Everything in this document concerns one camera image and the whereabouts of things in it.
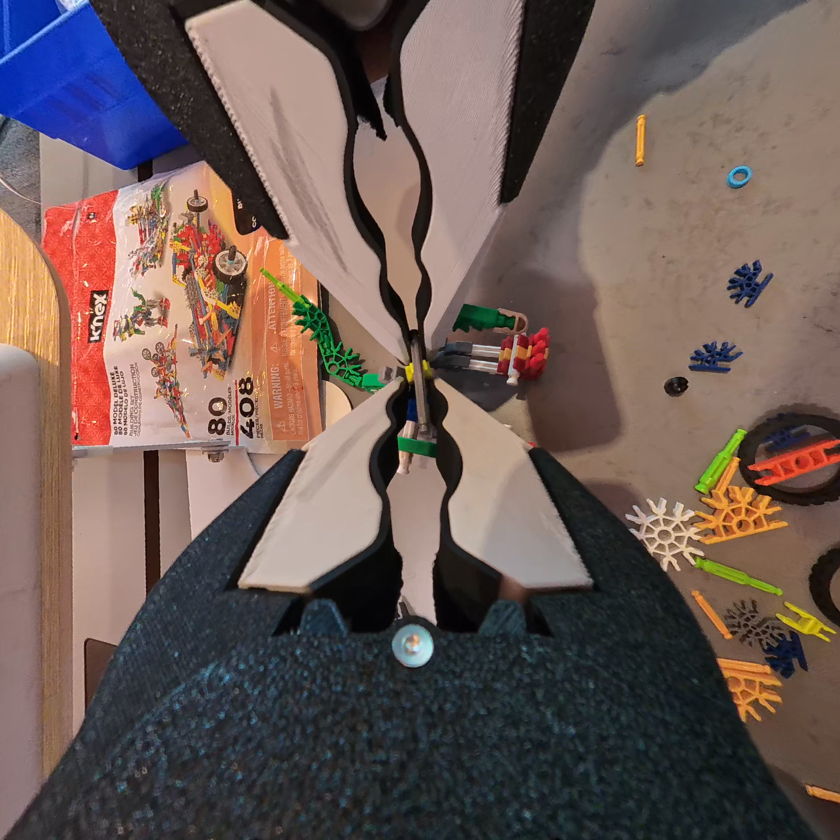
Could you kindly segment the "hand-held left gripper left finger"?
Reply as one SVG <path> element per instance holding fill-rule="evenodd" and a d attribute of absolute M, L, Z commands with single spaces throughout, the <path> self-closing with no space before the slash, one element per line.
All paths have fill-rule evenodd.
<path fill-rule="evenodd" d="M 396 451 L 394 380 L 309 442 L 238 579 L 241 590 L 313 594 L 382 543 L 391 523 L 382 452 Z"/>

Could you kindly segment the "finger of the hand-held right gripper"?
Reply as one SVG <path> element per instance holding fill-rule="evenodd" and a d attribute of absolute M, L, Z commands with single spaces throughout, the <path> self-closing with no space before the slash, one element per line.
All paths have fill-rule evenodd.
<path fill-rule="evenodd" d="M 413 246 L 425 344 L 441 344 L 452 329 L 503 215 L 525 6 L 405 2 L 394 24 L 394 114 L 421 176 Z"/>
<path fill-rule="evenodd" d="M 185 32 L 287 231 L 287 246 L 380 345 L 408 357 L 382 231 L 359 195 L 347 61 L 277 2 L 185 5 Z"/>

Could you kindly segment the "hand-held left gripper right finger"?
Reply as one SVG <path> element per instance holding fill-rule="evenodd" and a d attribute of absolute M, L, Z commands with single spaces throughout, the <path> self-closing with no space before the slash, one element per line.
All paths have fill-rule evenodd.
<path fill-rule="evenodd" d="M 530 456 L 495 417 L 436 380 L 442 539 L 530 592 L 592 587 L 592 578 Z"/>

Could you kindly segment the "thin dark grey rod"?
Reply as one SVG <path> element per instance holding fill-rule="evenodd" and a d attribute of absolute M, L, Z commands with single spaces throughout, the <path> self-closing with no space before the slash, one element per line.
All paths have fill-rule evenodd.
<path fill-rule="evenodd" d="M 427 439 L 435 438 L 434 424 L 429 406 L 428 386 L 434 374 L 427 361 L 423 336 L 419 329 L 409 334 L 410 354 L 413 366 L 413 385 L 415 391 L 418 434 Z"/>

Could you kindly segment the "multicoloured construction toy model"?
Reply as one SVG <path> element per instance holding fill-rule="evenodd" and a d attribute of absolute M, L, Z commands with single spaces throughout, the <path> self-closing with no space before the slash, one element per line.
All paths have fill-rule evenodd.
<path fill-rule="evenodd" d="M 319 409 L 319 363 L 327 378 L 349 388 L 373 393 L 383 387 L 379 375 L 367 370 L 365 354 L 342 342 L 323 308 L 324 292 L 314 275 L 291 254 L 270 268 L 260 268 L 263 280 L 255 293 L 255 319 L 265 327 L 266 374 L 260 386 L 260 418 L 274 443 L 307 442 L 322 431 Z M 514 372 L 538 378 L 545 366 L 550 336 L 547 330 L 529 335 L 520 313 L 467 305 L 456 319 L 460 331 L 492 330 L 506 335 L 501 347 L 459 345 L 456 353 L 483 355 L 473 367 L 507 375 L 515 353 Z"/>

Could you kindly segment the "lime green rod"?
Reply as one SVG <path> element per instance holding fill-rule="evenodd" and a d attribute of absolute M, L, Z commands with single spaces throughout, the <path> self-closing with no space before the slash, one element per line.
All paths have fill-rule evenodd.
<path fill-rule="evenodd" d="M 700 556 L 695 557 L 695 566 L 708 574 L 712 574 L 720 579 L 737 585 L 748 586 L 760 592 L 776 596 L 782 596 L 784 594 L 783 590 L 778 586 L 756 579 L 745 572 L 732 568 L 731 566 L 707 560 Z"/>
<path fill-rule="evenodd" d="M 695 484 L 695 490 L 700 494 L 707 494 L 721 479 L 729 467 L 732 459 L 735 458 L 739 447 L 747 434 L 747 430 L 738 428 L 729 438 L 723 449 L 721 449 L 703 471 Z"/>

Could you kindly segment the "lime clip connector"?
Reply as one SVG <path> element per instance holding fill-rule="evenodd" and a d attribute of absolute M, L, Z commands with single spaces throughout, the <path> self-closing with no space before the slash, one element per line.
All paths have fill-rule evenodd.
<path fill-rule="evenodd" d="M 784 609 L 785 613 L 776 613 L 775 617 L 798 634 L 816 637 L 827 643 L 832 641 L 832 636 L 837 635 L 837 631 L 819 617 L 793 603 L 784 602 Z"/>

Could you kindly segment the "blue plastic bin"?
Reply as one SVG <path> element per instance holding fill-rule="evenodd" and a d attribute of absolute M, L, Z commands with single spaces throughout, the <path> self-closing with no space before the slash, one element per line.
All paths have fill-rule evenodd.
<path fill-rule="evenodd" d="M 186 144 L 89 2 L 1 2 L 1 113 L 122 170 Z"/>

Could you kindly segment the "white snowflake connector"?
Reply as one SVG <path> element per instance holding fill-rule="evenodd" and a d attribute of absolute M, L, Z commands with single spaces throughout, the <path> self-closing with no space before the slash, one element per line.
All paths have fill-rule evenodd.
<path fill-rule="evenodd" d="M 634 506 L 625 519 L 632 526 L 631 533 L 643 544 L 646 551 L 658 562 L 661 569 L 679 572 L 679 560 L 695 566 L 705 553 L 695 543 L 699 529 L 695 525 L 696 512 L 676 502 L 672 507 L 666 499 L 658 502 L 647 499 L 647 511 Z"/>

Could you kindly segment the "K'nex instruction bag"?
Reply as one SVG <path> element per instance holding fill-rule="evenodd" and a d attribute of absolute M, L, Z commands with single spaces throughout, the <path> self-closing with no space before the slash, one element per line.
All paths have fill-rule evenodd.
<path fill-rule="evenodd" d="M 207 164 L 50 207 L 42 245 L 70 308 L 73 445 L 307 443 L 275 444 L 259 411 L 260 268 L 292 253 Z"/>

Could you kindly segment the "large yellow fan connector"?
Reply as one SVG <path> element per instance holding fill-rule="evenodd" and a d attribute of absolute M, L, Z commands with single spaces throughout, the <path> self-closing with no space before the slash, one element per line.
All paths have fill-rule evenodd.
<path fill-rule="evenodd" d="M 714 489 L 701 502 L 711 512 L 698 512 L 697 539 L 710 545 L 734 539 L 756 536 L 764 532 L 784 529 L 789 523 L 775 518 L 781 510 L 774 500 L 756 494 L 750 487 L 728 486 Z"/>

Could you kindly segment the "black rubber tyre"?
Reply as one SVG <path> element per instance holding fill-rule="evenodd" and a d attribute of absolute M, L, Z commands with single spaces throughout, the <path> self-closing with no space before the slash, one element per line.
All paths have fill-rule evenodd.
<path fill-rule="evenodd" d="M 808 426 L 812 438 L 807 440 L 805 445 L 825 438 L 836 438 L 839 441 L 839 420 L 837 416 L 812 411 L 784 411 L 768 416 L 747 432 L 738 449 L 739 469 L 745 484 L 753 488 L 758 494 L 768 496 L 772 500 L 785 505 L 816 507 L 837 501 L 839 498 L 839 464 L 775 486 L 758 486 L 748 475 L 748 465 L 769 458 L 764 452 L 764 439 L 773 431 L 790 425 Z M 795 448 L 788 448 L 774 455 Z"/>
<path fill-rule="evenodd" d="M 837 627 L 839 627 L 839 607 L 833 599 L 832 585 L 838 574 L 839 548 L 832 548 L 814 562 L 808 579 L 814 604 Z"/>

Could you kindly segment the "small blue fan connector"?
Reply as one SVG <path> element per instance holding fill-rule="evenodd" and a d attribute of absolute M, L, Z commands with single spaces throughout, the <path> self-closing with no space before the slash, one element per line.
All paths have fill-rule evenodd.
<path fill-rule="evenodd" d="M 796 631 L 777 634 L 763 645 L 765 663 L 783 679 L 790 679 L 798 670 L 808 672 L 800 635 Z"/>
<path fill-rule="evenodd" d="M 726 374 L 732 363 L 743 356 L 738 346 L 729 341 L 710 341 L 695 349 L 689 357 L 688 370 L 696 373 Z"/>
<path fill-rule="evenodd" d="M 774 273 L 765 272 L 759 259 L 736 268 L 727 284 L 729 299 L 745 309 L 751 308 L 774 278 Z"/>

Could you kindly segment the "dark grey snowflake connector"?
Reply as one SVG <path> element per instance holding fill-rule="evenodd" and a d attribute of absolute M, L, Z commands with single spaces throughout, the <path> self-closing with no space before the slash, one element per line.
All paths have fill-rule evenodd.
<path fill-rule="evenodd" d="M 763 615 L 754 600 L 731 604 L 723 614 L 723 623 L 741 644 L 762 652 L 777 645 L 786 635 L 784 627 L 772 617 Z"/>

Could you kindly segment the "orange connector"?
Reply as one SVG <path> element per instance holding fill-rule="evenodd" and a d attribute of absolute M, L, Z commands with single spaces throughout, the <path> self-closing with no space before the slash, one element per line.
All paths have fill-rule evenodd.
<path fill-rule="evenodd" d="M 839 441 L 825 438 L 748 465 L 760 487 L 772 487 L 839 464 Z"/>

